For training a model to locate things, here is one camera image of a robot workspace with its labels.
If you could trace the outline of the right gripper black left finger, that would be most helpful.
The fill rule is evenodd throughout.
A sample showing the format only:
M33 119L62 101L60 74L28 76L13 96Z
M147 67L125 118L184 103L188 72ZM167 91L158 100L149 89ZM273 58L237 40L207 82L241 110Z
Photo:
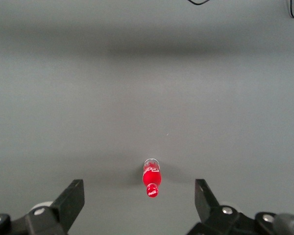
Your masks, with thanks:
M49 205L35 207L25 216L30 235L66 235L85 204L84 181L73 180Z

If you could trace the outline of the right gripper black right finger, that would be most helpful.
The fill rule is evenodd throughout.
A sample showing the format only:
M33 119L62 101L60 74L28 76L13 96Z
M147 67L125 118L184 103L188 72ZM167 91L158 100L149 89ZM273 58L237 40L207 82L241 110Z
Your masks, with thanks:
M195 206L200 221L189 235L238 235L235 226L240 218L236 209L221 205L204 179L195 180Z

